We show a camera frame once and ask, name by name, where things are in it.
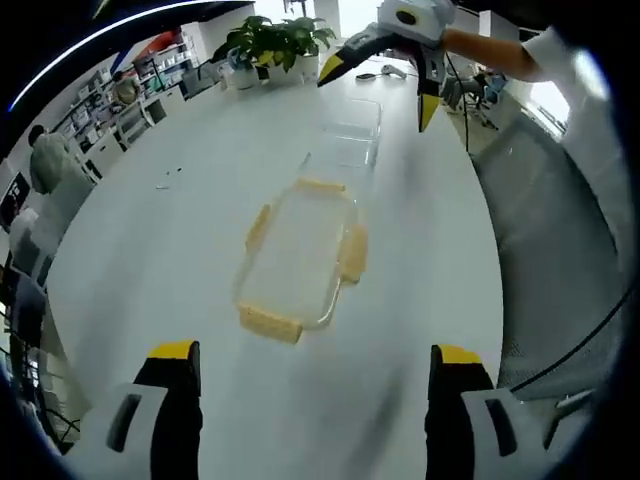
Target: container lid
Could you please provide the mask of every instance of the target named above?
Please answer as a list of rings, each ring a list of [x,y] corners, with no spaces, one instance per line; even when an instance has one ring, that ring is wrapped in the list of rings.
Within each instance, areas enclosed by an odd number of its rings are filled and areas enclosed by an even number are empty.
[[[265,207],[247,239],[238,274],[238,308],[319,327],[340,289],[339,255],[357,209],[344,186],[299,180]]]

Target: white shirt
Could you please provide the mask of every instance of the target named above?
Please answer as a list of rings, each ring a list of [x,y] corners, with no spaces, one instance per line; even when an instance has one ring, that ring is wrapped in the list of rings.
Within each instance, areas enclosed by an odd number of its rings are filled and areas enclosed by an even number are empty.
[[[523,46],[569,103],[562,145],[591,187],[613,236],[620,270],[628,277],[635,265],[634,206],[611,103],[589,91],[574,68],[576,52],[553,28]]]

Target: white table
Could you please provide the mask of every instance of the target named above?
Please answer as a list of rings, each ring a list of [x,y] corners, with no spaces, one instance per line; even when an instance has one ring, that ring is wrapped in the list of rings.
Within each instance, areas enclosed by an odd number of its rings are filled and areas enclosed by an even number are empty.
[[[195,338],[203,477],[424,478],[430,347],[476,351],[495,380],[502,289],[469,157],[441,110],[418,134],[415,80],[212,90],[136,142],[73,221],[49,277],[89,399],[132,381],[155,345]],[[294,179],[329,96],[383,104],[368,270],[327,329],[290,346],[240,327],[231,284],[245,234]]]

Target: ceiling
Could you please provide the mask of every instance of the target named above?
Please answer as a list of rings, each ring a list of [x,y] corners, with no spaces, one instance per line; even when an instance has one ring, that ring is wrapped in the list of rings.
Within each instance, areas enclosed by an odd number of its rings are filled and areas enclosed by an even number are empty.
[[[156,33],[196,20],[206,21],[251,3],[213,2],[180,7],[127,23],[62,61],[47,73],[46,82],[37,82],[16,108],[8,112],[9,105],[24,86],[69,46],[120,19],[176,1],[179,0],[65,0],[42,1],[36,5],[28,1],[4,2],[0,18],[5,20],[3,36],[9,48],[5,50],[8,63],[5,63],[0,91],[3,110],[0,158],[8,154],[51,98],[100,60]],[[96,15],[101,4],[104,5]],[[521,27],[541,30],[547,26],[544,15],[536,7],[540,5],[537,0],[460,0],[459,4],[476,12],[493,10]]]

